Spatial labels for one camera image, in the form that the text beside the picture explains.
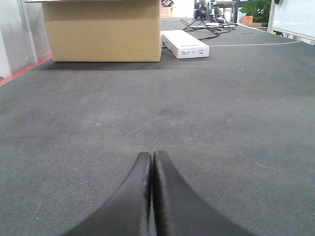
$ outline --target green leaves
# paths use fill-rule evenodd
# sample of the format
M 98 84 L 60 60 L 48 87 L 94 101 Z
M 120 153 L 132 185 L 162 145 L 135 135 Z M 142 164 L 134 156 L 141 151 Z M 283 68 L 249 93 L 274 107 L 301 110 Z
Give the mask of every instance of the green leaves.
M 253 16 L 253 22 L 259 22 L 263 26 L 267 26 L 270 7 L 271 0 L 255 0 L 244 6 L 240 12 L 246 13 L 247 16 Z

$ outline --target black curved edge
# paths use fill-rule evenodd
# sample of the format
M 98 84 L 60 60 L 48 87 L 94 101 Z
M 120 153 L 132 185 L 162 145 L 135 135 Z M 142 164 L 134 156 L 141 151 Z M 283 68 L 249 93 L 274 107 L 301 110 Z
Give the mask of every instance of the black curved edge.
M 153 207 L 157 236 L 254 236 L 203 201 L 166 151 L 154 152 Z
M 151 169 L 151 155 L 139 153 L 115 193 L 91 216 L 62 236 L 147 236 Z

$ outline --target white wall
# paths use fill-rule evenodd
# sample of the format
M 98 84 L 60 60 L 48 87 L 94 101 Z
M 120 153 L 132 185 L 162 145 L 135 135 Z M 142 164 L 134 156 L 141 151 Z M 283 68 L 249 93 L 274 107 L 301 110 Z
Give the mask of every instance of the white wall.
M 11 69 L 9 65 L 9 61 L 6 55 L 6 50 L 4 47 L 4 42 L 2 38 L 2 33 L 0 30 L 0 76 L 1 77 L 9 77 L 11 75 Z
M 0 76 L 8 77 L 50 54 L 40 3 L 0 0 Z
M 174 0 L 173 17 L 193 17 L 194 0 Z

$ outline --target white cable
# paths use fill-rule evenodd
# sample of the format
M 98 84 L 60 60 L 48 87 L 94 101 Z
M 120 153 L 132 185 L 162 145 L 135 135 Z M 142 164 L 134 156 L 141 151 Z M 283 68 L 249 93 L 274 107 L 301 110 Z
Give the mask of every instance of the white cable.
M 287 42 L 287 43 L 257 43 L 257 44 L 226 44 L 226 45 L 209 45 L 209 47 L 240 47 L 240 46 L 269 46 L 269 45 L 285 45 L 298 43 L 299 41 Z

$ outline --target whiteboard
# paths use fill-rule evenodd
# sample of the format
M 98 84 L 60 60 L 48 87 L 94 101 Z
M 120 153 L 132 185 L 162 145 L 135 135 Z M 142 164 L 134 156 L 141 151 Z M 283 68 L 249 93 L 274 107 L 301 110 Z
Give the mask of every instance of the whiteboard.
M 272 29 L 315 40 L 315 0 L 280 1 Z

